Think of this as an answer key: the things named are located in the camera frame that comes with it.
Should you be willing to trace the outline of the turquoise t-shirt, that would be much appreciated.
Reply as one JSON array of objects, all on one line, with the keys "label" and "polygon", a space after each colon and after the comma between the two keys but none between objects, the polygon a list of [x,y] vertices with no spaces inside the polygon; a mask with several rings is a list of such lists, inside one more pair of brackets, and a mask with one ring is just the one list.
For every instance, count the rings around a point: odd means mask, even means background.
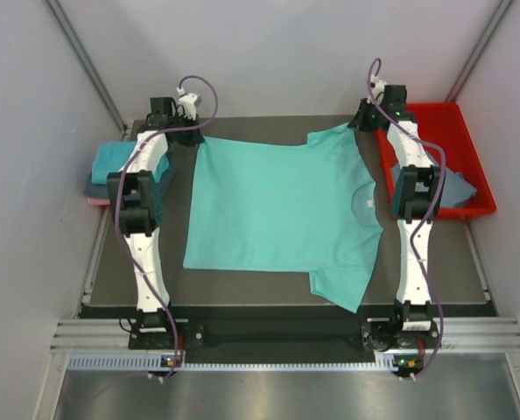
[{"label": "turquoise t-shirt", "polygon": [[356,312],[383,232],[375,189],[347,124],[301,145],[209,137],[194,167],[183,265],[305,273],[312,294]]}]

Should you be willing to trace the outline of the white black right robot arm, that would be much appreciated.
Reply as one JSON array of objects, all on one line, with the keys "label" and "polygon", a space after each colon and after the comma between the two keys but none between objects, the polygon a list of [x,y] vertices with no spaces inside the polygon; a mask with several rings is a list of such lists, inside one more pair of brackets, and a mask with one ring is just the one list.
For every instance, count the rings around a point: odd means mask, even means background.
[{"label": "white black right robot arm", "polygon": [[382,130],[395,152],[399,173],[390,206],[401,242],[400,282],[388,325],[373,325],[367,343],[384,349],[437,345],[439,331],[432,315],[428,248],[439,211],[445,170],[428,156],[418,135],[415,115],[406,107],[407,89],[369,78],[369,95],[361,100],[350,127],[362,132]]}]

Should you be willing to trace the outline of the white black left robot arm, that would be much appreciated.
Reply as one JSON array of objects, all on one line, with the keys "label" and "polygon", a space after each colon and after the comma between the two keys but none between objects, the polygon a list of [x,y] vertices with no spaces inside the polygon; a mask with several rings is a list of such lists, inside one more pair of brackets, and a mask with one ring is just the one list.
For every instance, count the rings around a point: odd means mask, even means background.
[{"label": "white black left robot arm", "polygon": [[137,284],[136,313],[128,317],[129,349],[175,349],[179,331],[169,312],[159,255],[163,193],[166,177],[160,164],[171,143],[194,147],[204,142],[198,125],[200,97],[179,93],[151,99],[151,113],[137,133],[134,150],[117,171],[107,177],[116,237],[133,265]]}]

